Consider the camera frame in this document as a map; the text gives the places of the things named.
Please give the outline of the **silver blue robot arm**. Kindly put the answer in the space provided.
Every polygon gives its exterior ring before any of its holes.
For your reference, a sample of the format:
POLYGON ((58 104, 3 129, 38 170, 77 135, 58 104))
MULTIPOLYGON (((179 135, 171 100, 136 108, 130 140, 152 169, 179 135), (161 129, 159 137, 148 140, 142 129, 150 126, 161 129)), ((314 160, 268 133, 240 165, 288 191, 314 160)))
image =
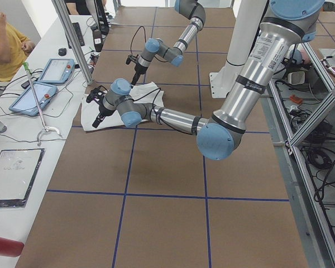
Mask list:
POLYGON ((246 130, 246 119, 282 62, 289 47, 314 39, 316 21, 322 1, 270 1, 260 22, 261 33, 252 47, 245 65, 227 93, 220 109, 210 118, 178 112, 155 103, 135 103, 130 95, 134 83, 146 72, 156 55, 174 66, 183 60, 183 52, 192 38, 202 30, 205 10, 197 1, 176 1, 175 10, 190 23, 173 47, 160 39, 149 39, 139 56, 129 56, 135 63, 133 81, 116 79, 107 93, 92 91, 87 101, 99 105, 93 127, 114 112, 126 127, 143 120, 167 125, 177 131, 194 135, 199 151, 211 160, 222 160, 235 150, 246 130))
POLYGON ((136 85, 141 75, 148 70, 153 58, 158 55, 173 66, 178 67, 183 62, 183 53, 189 44, 201 31, 205 24, 206 14, 204 7, 198 1, 176 1, 174 9, 189 20, 189 24, 173 46, 167 46, 162 39, 150 38, 139 55, 129 55, 126 63, 135 63, 135 74, 132 85, 136 85))

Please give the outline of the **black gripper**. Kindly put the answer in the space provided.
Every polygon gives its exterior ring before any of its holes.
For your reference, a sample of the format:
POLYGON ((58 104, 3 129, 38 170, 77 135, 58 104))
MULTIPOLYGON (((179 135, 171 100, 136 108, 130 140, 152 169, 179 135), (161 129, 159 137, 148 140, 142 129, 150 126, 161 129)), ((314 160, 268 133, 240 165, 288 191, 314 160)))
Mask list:
POLYGON ((103 122, 105 117, 109 117, 113 114, 113 105, 104 97, 99 101, 99 114, 92 123, 93 128, 98 128, 98 126, 103 122))
POLYGON ((131 81, 131 85, 134 86, 137 84, 139 78, 141 75, 144 75, 146 73, 147 67, 141 65, 140 63, 136 63, 135 65, 135 74, 133 76, 133 79, 131 81))

